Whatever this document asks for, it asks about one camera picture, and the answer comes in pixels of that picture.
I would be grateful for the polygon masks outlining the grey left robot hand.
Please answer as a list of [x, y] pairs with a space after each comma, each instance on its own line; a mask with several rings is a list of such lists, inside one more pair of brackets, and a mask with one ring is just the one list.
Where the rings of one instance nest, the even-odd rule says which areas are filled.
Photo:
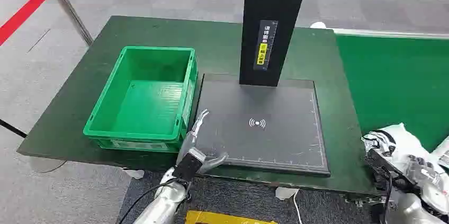
[[197, 136], [204, 119], [209, 113], [208, 109], [201, 111], [193, 124], [192, 130], [187, 133], [183, 140], [175, 166], [175, 169], [180, 169], [181, 173], [188, 173], [189, 175], [204, 174], [222, 165], [229, 157], [227, 152], [222, 152], [219, 157], [207, 160], [206, 154], [196, 146]]

